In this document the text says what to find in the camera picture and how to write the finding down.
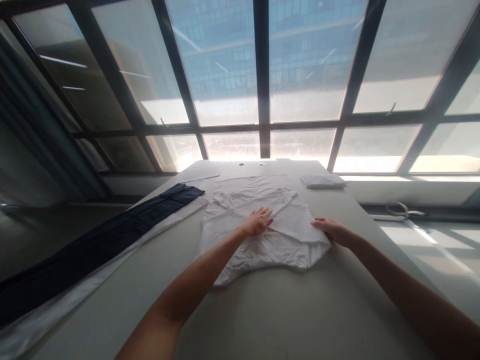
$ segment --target white cloth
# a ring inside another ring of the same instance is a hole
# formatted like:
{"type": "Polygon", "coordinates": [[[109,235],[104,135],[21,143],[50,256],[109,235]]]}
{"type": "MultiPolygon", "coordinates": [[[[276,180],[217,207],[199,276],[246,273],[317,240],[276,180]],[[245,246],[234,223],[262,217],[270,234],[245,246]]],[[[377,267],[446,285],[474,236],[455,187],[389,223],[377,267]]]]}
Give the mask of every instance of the white cloth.
{"type": "Polygon", "coordinates": [[[305,174],[300,176],[300,180],[307,189],[344,188],[348,183],[337,174],[305,174]]]}
{"type": "Polygon", "coordinates": [[[209,201],[204,197],[197,197],[191,203],[160,221],[140,239],[71,288],[5,327],[0,331],[0,360],[16,359],[30,349],[127,261],[141,245],[188,218],[208,203],[209,201]]]}
{"type": "Polygon", "coordinates": [[[264,267],[308,269],[329,248],[325,234],[310,222],[307,204],[285,175],[241,177],[218,181],[201,221],[198,256],[225,240],[253,210],[269,207],[273,223],[258,237],[247,238],[233,254],[216,286],[264,267]]]}

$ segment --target dark blue jeans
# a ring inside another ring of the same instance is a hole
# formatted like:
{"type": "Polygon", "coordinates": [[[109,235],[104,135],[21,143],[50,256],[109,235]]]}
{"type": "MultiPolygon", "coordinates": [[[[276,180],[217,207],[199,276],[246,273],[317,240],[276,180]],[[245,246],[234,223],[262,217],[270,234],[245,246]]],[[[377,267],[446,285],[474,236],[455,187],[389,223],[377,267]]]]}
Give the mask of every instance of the dark blue jeans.
{"type": "Polygon", "coordinates": [[[37,265],[2,281],[0,327],[82,280],[203,193],[179,183],[97,226],[37,265]]]}

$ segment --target white table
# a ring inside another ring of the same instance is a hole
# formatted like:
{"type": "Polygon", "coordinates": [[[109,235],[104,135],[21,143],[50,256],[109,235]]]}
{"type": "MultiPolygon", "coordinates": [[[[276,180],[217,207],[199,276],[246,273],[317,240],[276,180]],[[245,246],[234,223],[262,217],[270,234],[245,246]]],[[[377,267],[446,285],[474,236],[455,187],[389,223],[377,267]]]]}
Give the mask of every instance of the white table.
{"type": "MultiPolygon", "coordinates": [[[[314,216],[331,216],[438,289],[341,189],[311,190],[317,161],[232,161],[218,180],[287,174],[314,216]]],[[[175,177],[145,197],[176,184],[175,177]]],[[[112,359],[153,301],[193,260],[205,209],[141,247],[25,359],[112,359]]],[[[334,245],[305,273],[272,268],[213,290],[183,328],[176,359],[429,359],[430,350],[352,253],[334,245]]]]}

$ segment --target window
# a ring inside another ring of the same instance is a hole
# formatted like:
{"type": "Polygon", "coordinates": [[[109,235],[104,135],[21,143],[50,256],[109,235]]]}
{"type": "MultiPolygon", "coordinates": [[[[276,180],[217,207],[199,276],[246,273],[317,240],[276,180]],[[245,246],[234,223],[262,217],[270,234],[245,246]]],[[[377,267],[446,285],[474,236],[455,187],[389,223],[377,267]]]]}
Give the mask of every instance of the window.
{"type": "Polygon", "coordinates": [[[0,0],[0,39],[98,172],[480,176],[480,0],[53,3],[0,0]]]}
{"type": "Polygon", "coordinates": [[[111,162],[122,172],[152,172],[154,168],[135,136],[97,139],[111,162]]]}
{"type": "Polygon", "coordinates": [[[276,130],[271,132],[271,158],[318,160],[324,168],[329,164],[335,129],[276,130]]]}
{"type": "Polygon", "coordinates": [[[57,94],[55,94],[52,87],[49,85],[47,80],[45,80],[39,69],[35,66],[32,59],[29,58],[22,45],[18,42],[18,40],[15,38],[5,21],[3,20],[0,20],[0,34],[8,41],[8,43],[15,50],[18,56],[21,57],[21,59],[26,63],[28,68],[33,72],[33,74],[41,83],[42,87],[46,90],[48,95],[51,96],[53,101],[55,101],[55,104],[59,107],[60,112],[64,115],[60,119],[62,120],[68,131],[72,133],[77,133],[81,131],[80,126],[77,124],[70,112],[67,110],[64,103],[59,99],[57,94]]]}
{"type": "Polygon", "coordinates": [[[411,172],[479,172],[480,122],[444,123],[436,127],[411,172]]]}
{"type": "Polygon", "coordinates": [[[257,160],[260,159],[258,132],[227,132],[204,134],[210,160],[257,160]]]}
{"type": "Polygon", "coordinates": [[[202,160],[195,135],[148,136],[147,139],[164,172],[181,172],[202,160]]]}
{"type": "Polygon", "coordinates": [[[367,0],[269,0],[270,121],[338,120],[367,0]]]}
{"type": "Polygon", "coordinates": [[[147,124],[188,123],[152,2],[129,0],[93,9],[147,124]]]}
{"type": "Polygon", "coordinates": [[[131,129],[67,5],[14,19],[90,129],[131,129]]]}
{"type": "Polygon", "coordinates": [[[98,151],[95,150],[95,147],[90,141],[86,139],[77,139],[76,142],[96,171],[101,172],[109,170],[109,167],[105,164],[104,160],[99,155],[98,151]]]}
{"type": "Polygon", "coordinates": [[[478,5],[388,0],[354,112],[423,109],[478,5]]]}
{"type": "Polygon", "coordinates": [[[167,3],[200,125],[258,124],[253,0],[167,3]]]}
{"type": "Polygon", "coordinates": [[[480,61],[465,81],[446,115],[480,114],[480,61]]]}
{"type": "Polygon", "coordinates": [[[393,173],[419,129],[417,125],[346,128],[334,171],[393,173]]]}

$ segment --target white t-shirt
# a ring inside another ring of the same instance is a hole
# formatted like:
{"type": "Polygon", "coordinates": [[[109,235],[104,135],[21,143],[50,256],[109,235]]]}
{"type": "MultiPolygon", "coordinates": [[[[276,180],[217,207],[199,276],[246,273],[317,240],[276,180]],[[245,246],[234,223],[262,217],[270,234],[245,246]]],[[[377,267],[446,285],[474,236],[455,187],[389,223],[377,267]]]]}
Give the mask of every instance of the white t-shirt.
{"type": "Polygon", "coordinates": [[[198,256],[225,240],[253,210],[273,210],[273,223],[260,236],[247,238],[233,254],[216,286],[265,267],[308,269],[329,248],[325,234],[310,222],[307,204],[286,175],[251,176],[218,181],[201,222],[198,256]]]}

